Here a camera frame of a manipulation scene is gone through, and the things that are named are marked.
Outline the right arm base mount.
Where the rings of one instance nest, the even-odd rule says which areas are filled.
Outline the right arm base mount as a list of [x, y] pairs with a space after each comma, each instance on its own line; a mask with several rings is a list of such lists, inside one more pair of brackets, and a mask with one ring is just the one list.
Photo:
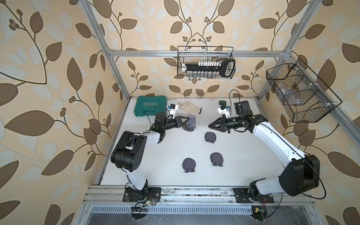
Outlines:
[[236, 187], [232, 190], [237, 203], [275, 203], [271, 194], [261, 195], [252, 187]]

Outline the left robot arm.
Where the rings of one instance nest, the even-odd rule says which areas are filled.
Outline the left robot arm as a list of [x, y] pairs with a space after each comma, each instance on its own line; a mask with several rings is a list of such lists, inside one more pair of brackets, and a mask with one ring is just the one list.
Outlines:
[[167, 130], [181, 128], [189, 120], [189, 117], [167, 116], [165, 112], [159, 112], [148, 131], [123, 132], [111, 153], [110, 160], [126, 175], [129, 202], [144, 202], [150, 197], [148, 181], [139, 168], [146, 145], [161, 143]]

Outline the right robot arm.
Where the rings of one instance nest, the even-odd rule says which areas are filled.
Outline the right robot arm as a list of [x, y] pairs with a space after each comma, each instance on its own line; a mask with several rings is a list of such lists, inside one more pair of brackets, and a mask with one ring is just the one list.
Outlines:
[[261, 114], [253, 114], [248, 101], [234, 103], [236, 116], [230, 117], [229, 107], [220, 107], [222, 116], [210, 123], [210, 129], [230, 133], [249, 131], [262, 140], [278, 157], [283, 165], [283, 172], [273, 179], [253, 181], [248, 190], [249, 200], [257, 203], [260, 198], [270, 194], [289, 196], [305, 195], [318, 186], [320, 179], [320, 160], [314, 155], [307, 155], [288, 142]]

